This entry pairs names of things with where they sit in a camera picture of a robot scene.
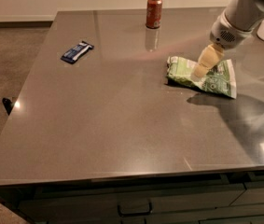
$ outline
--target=table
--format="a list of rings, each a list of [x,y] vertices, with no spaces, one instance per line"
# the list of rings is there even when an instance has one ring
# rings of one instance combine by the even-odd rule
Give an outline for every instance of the table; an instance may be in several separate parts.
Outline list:
[[[198,59],[221,11],[164,9],[159,30],[145,27],[142,9],[58,12],[0,135],[0,199],[33,222],[21,202],[40,186],[158,180],[163,188],[203,175],[219,175],[220,184],[240,176],[239,185],[264,172],[263,41],[253,35],[226,52],[236,100],[168,85],[165,77],[169,56]],[[81,40],[94,50],[74,65],[61,61]],[[246,190],[237,188],[236,197]],[[20,197],[15,189],[27,191]]]

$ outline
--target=red soda can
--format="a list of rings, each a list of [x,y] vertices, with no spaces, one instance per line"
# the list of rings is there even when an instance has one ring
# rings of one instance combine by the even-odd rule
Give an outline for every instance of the red soda can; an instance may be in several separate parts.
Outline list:
[[[161,8],[162,0],[147,1],[146,27],[153,29],[160,27]]]

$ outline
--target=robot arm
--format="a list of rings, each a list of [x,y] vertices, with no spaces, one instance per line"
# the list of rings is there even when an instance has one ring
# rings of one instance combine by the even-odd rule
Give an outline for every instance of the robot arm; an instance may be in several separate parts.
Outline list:
[[[224,56],[237,47],[264,20],[264,0],[232,0],[215,21],[210,39],[199,57],[194,75],[204,77]]]

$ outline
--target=blue snack packet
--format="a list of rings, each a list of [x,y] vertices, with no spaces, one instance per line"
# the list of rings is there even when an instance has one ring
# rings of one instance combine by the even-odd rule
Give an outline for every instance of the blue snack packet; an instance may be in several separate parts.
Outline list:
[[[67,50],[61,57],[61,60],[67,63],[75,63],[81,56],[86,54],[90,49],[94,49],[94,46],[82,41],[78,43],[75,47]]]

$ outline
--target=brown carpet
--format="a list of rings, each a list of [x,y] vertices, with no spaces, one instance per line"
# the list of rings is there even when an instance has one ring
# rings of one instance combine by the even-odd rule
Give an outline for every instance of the brown carpet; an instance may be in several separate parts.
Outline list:
[[[17,97],[49,28],[0,29],[0,133],[7,121],[2,98]],[[0,204],[0,224],[26,221]]]

